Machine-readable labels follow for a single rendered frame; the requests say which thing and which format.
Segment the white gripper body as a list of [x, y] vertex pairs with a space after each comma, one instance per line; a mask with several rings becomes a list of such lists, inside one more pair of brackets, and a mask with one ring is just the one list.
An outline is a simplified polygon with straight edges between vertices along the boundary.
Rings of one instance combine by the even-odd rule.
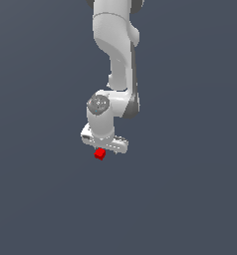
[[86, 124], [81, 131], [81, 139], [84, 144], [91, 145], [93, 148], [101, 147], [114, 153], [126, 153], [128, 140], [122, 136], [110, 135], [104, 139], [96, 138], [92, 134], [89, 124]]

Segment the red cube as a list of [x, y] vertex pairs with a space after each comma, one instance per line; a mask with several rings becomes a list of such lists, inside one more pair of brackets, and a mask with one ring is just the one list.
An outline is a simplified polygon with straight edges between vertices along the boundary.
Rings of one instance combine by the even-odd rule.
[[95, 158], [99, 160], [103, 160], [106, 156], [106, 151], [103, 148], [97, 148], [95, 153], [94, 153]]

